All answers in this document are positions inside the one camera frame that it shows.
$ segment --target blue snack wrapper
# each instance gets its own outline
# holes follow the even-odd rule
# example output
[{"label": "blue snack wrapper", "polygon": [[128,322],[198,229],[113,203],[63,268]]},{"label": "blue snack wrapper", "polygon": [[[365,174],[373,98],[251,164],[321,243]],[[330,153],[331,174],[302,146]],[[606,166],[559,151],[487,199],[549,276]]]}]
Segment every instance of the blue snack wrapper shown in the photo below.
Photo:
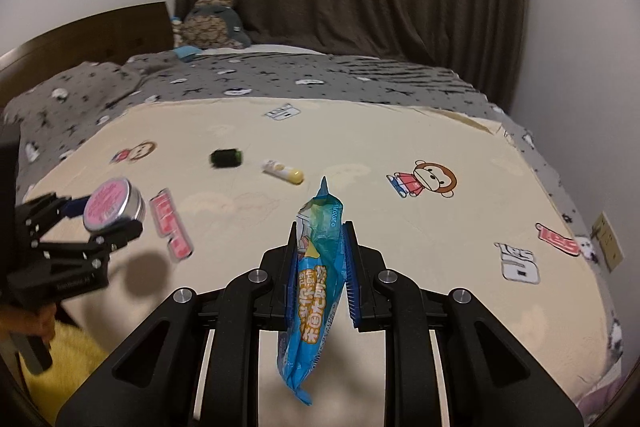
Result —
[{"label": "blue snack wrapper", "polygon": [[322,178],[318,195],[296,216],[298,256],[289,281],[286,332],[278,334],[278,370],[305,404],[311,397],[300,386],[316,367],[334,320],[346,277],[342,239],[342,204]]}]

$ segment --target yellow cloth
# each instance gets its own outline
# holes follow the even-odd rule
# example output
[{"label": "yellow cloth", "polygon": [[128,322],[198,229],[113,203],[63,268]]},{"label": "yellow cloth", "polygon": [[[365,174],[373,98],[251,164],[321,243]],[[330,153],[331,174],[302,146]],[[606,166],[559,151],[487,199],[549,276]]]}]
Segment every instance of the yellow cloth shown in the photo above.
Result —
[{"label": "yellow cloth", "polygon": [[60,408],[107,358],[107,353],[84,331],[56,322],[56,338],[51,341],[53,365],[41,375],[32,375],[20,357],[22,374],[36,407],[52,425]]}]

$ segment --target metal bolt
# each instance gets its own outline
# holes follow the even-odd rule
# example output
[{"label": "metal bolt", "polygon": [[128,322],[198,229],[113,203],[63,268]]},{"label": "metal bolt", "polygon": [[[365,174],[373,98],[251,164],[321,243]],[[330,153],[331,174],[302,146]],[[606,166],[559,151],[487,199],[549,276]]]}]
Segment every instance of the metal bolt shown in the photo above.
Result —
[{"label": "metal bolt", "polygon": [[398,280],[398,274],[393,270],[382,270],[382,272],[378,274],[378,279],[385,284],[391,284]]},{"label": "metal bolt", "polygon": [[453,292],[453,300],[455,302],[459,302],[460,304],[466,304],[468,302],[471,302],[471,293],[469,293],[465,289],[458,288]]},{"label": "metal bolt", "polygon": [[174,301],[178,304],[189,302],[191,297],[193,297],[193,292],[188,288],[180,288],[174,292]]},{"label": "metal bolt", "polygon": [[269,274],[267,272],[261,270],[260,268],[256,268],[255,270],[251,270],[247,277],[249,277],[249,280],[251,282],[264,282],[267,280],[268,276]]}]

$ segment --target round tin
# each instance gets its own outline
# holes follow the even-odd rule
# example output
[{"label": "round tin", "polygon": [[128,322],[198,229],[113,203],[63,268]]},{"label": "round tin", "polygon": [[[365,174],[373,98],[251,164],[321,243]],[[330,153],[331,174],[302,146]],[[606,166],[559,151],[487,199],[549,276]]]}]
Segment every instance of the round tin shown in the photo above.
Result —
[{"label": "round tin", "polygon": [[145,217],[145,201],[126,178],[113,178],[100,185],[87,201],[82,222],[89,232],[100,232],[119,221]]}]

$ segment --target wall outlet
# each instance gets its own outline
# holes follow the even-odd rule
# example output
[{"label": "wall outlet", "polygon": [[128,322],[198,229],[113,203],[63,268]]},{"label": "wall outlet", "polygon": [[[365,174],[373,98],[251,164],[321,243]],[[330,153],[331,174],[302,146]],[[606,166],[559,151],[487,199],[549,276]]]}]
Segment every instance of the wall outlet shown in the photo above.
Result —
[{"label": "wall outlet", "polygon": [[598,219],[596,219],[596,222],[593,223],[591,236],[598,240],[600,248],[602,248],[602,253],[604,254],[604,259],[607,261],[607,267],[609,267],[610,272],[613,271],[618,264],[622,263],[624,256],[622,255],[622,250],[620,250],[616,234],[611,228],[609,219],[607,219],[607,215],[604,212],[601,213]]}]

